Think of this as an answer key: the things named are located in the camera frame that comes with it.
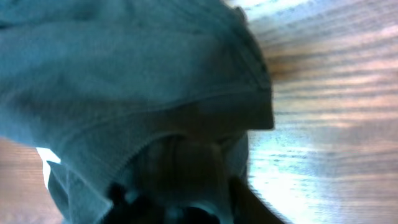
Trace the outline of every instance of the cloth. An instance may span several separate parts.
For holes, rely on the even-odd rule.
[[[217,0],[5,0],[0,51],[0,135],[56,155],[48,188],[67,223],[235,222],[245,132],[274,125],[241,13]]]

